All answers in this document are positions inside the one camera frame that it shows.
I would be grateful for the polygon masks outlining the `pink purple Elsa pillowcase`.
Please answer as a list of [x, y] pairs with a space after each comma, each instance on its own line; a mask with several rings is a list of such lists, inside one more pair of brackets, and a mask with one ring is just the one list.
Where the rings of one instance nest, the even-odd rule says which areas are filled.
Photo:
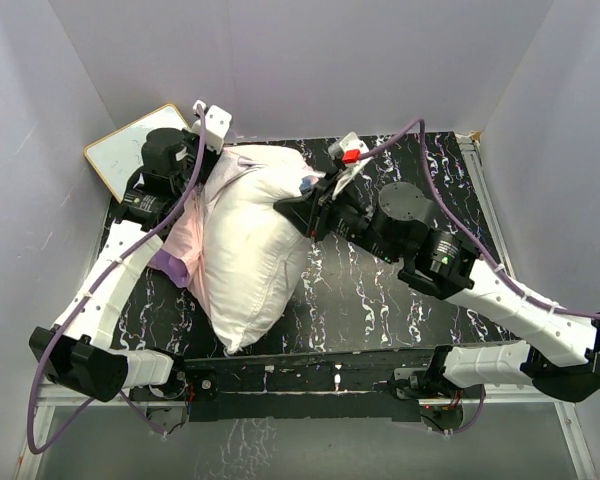
[[291, 182], [298, 189], [311, 187], [324, 176], [292, 148], [259, 144], [226, 147], [208, 179], [186, 196], [183, 212], [149, 262], [150, 268], [166, 274], [174, 285], [188, 289], [204, 312], [209, 311], [210, 305], [203, 254], [206, 217], [213, 212], [226, 187], [266, 167], [281, 167], [285, 173], [299, 171], [300, 177]]

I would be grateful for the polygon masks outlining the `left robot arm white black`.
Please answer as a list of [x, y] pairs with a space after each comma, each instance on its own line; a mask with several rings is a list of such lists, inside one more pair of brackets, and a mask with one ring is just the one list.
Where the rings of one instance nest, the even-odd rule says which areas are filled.
[[136, 283], [162, 248], [163, 232], [194, 187], [206, 181], [220, 150], [207, 129], [158, 128], [147, 134], [142, 163], [127, 181], [87, 279], [53, 325], [36, 328], [29, 338], [38, 362], [33, 397], [42, 380], [101, 402], [136, 387], [165, 399], [184, 394], [187, 376], [173, 355], [115, 350], [113, 336]]

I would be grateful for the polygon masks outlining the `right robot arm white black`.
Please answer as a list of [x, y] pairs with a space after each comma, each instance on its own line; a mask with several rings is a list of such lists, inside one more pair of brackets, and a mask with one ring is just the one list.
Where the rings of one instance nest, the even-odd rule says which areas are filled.
[[476, 385], [530, 385], [571, 403], [600, 390], [600, 319], [562, 314], [549, 302], [536, 306], [529, 291], [515, 294], [473, 245], [434, 227], [438, 206], [416, 186], [384, 186], [367, 213], [324, 178], [274, 209], [314, 242], [333, 233], [387, 263], [400, 262], [398, 277], [411, 289], [483, 315], [518, 338], [439, 345], [426, 369], [394, 375], [395, 390], [446, 397]]

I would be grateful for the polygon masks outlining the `white pillow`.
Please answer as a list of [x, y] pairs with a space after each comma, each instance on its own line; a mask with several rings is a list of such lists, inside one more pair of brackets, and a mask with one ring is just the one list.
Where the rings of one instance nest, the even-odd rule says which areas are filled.
[[274, 209], [319, 174], [300, 152], [274, 145], [224, 150], [202, 190], [208, 316], [228, 354], [259, 341], [282, 317], [311, 242]]

